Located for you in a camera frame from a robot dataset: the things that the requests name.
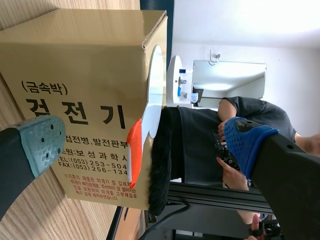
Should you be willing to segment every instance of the cardboard box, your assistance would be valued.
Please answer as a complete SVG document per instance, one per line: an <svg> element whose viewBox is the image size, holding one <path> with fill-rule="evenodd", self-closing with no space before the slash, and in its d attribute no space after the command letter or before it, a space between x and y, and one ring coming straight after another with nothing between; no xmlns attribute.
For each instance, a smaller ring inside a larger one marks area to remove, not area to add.
<svg viewBox="0 0 320 240"><path fill-rule="evenodd" d="M0 32L0 72L24 117L65 123L52 169L68 198L148 209L151 138L130 189L126 137L146 108L155 46L165 82L166 39L164 11L59 9Z"/></svg>

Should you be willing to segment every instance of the ceiling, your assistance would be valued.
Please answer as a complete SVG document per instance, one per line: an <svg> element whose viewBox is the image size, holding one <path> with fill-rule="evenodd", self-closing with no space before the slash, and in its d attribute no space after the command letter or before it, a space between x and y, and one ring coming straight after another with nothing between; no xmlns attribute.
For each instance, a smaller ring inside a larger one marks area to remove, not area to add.
<svg viewBox="0 0 320 240"><path fill-rule="evenodd" d="M196 89L230 91L265 76L266 64L194 61L193 86Z"/></svg>
<svg viewBox="0 0 320 240"><path fill-rule="evenodd" d="M318 49L318 1L175 0L173 39L197 44Z"/></svg>

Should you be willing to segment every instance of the faucet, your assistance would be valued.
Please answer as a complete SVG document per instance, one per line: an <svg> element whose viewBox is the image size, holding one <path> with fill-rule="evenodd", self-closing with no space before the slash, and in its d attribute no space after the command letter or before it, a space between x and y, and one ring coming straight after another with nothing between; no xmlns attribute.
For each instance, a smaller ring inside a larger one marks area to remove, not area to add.
<svg viewBox="0 0 320 240"><path fill-rule="evenodd" d="M179 87L181 86L181 84L186 84L187 80L182 80L181 77L179 76Z"/></svg>

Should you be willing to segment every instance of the hand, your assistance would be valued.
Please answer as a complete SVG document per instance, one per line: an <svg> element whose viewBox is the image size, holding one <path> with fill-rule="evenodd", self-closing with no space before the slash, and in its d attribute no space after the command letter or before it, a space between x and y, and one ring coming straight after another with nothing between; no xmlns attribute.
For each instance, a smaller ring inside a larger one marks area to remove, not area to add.
<svg viewBox="0 0 320 240"><path fill-rule="evenodd" d="M221 138L221 142L225 141L226 140L226 137L225 137L225 134L224 134L224 129L225 129L225 123L228 121L229 119L223 121L222 123L219 124L218 126L218 133L219 133L219 136Z"/></svg>
<svg viewBox="0 0 320 240"><path fill-rule="evenodd" d="M253 216L253 220L252 220L252 225L251 225L251 230L258 230L259 229L259 222L261 222L261 219L259 218L259 216L257 214L255 214ZM249 236L249 238L247 240L264 240L265 237L263 235L261 236Z"/></svg>
<svg viewBox="0 0 320 240"><path fill-rule="evenodd" d="M223 177L222 180L227 184L231 189L238 190L249 190L248 181L246 176L242 172L234 169L233 167L226 164L221 160L220 157L217 157L216 160L223 167Z"/></svg>

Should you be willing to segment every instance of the black fur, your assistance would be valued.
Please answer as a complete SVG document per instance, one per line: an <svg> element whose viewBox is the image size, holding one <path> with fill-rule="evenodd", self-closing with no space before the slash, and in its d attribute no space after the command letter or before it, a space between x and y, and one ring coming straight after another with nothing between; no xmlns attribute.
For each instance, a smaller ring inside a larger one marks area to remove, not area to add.
<svg viewBox="0 0 320 240"><path fill-rule="evenodd" d="M172 119L170 111L161 111L159 127L151 149L151 171L149 174L149 213L159 216L165 209L171 176Z"/></svg>

